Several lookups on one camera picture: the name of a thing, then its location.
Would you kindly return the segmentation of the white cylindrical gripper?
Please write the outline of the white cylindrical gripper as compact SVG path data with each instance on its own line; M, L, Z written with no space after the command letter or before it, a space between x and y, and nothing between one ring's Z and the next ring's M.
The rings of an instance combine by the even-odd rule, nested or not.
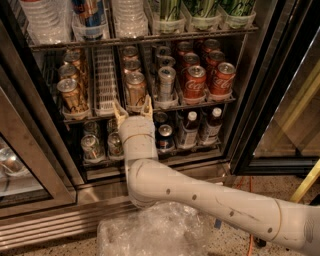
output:
M112 102L112 106L123 146L136 143L152 147L155 144L154 123L148 119L153 117L152 100L149 95L145 96L144 104L140 110L141 116L129 117L128 112L117 99Z

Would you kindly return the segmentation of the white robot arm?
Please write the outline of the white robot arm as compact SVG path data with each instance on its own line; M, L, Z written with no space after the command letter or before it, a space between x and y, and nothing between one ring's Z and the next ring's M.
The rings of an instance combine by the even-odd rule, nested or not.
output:
M186 176L158 161L149 97L131 116L112 106L124 149L127 189L140 208L158 201L186 204L258 238L307 256L320 256L320 206L249 193Z

